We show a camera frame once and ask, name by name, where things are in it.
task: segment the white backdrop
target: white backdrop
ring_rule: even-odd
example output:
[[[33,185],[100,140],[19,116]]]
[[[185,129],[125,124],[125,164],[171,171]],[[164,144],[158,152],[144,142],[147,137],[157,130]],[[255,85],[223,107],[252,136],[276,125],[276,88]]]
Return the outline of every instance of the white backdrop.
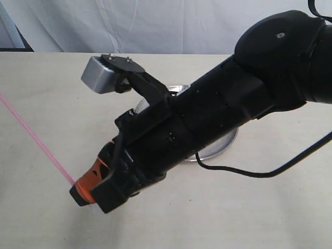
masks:
[[[260,19],[307,0],[0,0],[35,51],[231,54]],[[332,15],[332,1],[316,0]]]

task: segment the metal bowl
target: metal bowl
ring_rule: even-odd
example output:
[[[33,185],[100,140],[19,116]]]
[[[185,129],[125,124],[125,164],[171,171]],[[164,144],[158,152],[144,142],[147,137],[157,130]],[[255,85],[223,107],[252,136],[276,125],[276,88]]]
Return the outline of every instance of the metal bowl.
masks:
[[[177,95],[181,94],[185,90],[187,90],[190,86],[188,85],[178,85],[178,86],[170,86],[168,87],[168,90],[171,92],[177,92]],[[140,113],[142,110],[147,108],[149,104],[145,99],[142,99],[137,107],[135,108],[136,113]],[[235,138],[238,135],[238,128],[235,130],[227,133],[225,136],[222,138],[218,139],[216,142],[210,144],[206,148],[202,149],[201,151],[198,152],[198,155],[201,160],[208,159],[215,157],[219,155],[220,153],[224,152],[235,140]],[[186,159],[186,161],[189,162],[196,162],[196,157],[195,155],[189,157]]]

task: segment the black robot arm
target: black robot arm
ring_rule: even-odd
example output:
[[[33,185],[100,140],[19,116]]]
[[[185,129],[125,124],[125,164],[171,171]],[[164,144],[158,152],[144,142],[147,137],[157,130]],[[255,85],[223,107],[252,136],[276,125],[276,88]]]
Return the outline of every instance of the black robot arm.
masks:
[[[243,34],[232,56],[176,96],[130,58],[91,58],[82,80],[92,90],[122,93],[133,88],[150,105],[116,119],[119,135],[71,188],[75,201],[97,203],[108,213],[192,155],[206,169],[273,177],[329,142],[332,133],[269,173],[212,167],[198,157],[201,149],[250,120],[308,101],[332,104],[332,27],[312,2],[317,17],[292,10],[261,20]]]

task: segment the black cable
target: black cable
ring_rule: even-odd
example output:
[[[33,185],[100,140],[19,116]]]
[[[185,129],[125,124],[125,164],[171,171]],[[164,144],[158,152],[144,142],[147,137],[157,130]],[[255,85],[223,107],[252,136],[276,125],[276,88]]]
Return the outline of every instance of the black cable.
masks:
[[[314,143],[309,148],[307,148],[306,150],[304,150],[303,152],[298,154],[296,157],[294,157],[289,162],[285,163],[284,165],[282,165],[281,167],[279,167],[276,170],[273,170],[271,172],[266,172],[266,173],[250,172],[250,171],[240,170],[240,169],[236,169],[236,168],[232,168],[232,167],[228,167],[228,166],[209,166],[209,165],[204,164],[201,161],[201,159],[199,158],[198,153],[196,153],[195,156],[196,156],[196,159],[197,159],[197,163],[201,167],[203,167],[207,170],[229,171],[229,172],[233,172],[233,173],[236,173],[236,174],[241,174],[241,175],[248,176],[248,177],[253,177],[253,178],[271,178],[271,177],[277,176],[277,175],[283,173],[284,171],[290,169],[291,167],[293,167],[294,165],[296,165],[297,163],[302,161],[304,158],[306,158],[307,156],[314,153],[316,150],[322,148],[324,145],[326,145],[331,140],[332,140],[332,131],[329,134],[327,134],[325,137],[320,139],[318,142]]]
[[[316,6],[315,6],[315,0],[308,0],[308,7],[309,7],[310,12],[314,16],[319,17],[319,18],[323,18],[324,20],[332,23],[332,18],[331,17],[322,16],[321,14],[318,13],[318,11],[316,9]]]

